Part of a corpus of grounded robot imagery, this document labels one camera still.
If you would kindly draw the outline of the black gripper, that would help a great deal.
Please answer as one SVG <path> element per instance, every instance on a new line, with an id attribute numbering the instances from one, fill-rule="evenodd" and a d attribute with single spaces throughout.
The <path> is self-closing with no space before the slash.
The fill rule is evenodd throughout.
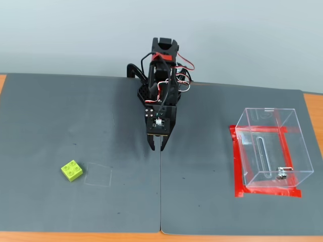
<path id="1" fill-rule="evenodd" d="M 160 136 L 162 136 L 160 150 L 164 151 L 176 123 L 175 106 L 165 105 L 161 110 L 159 108 L 159 105 L 152 104 L 145 107 L 147 141 L 152 151 L 155 151 L 154 138 Z"/>

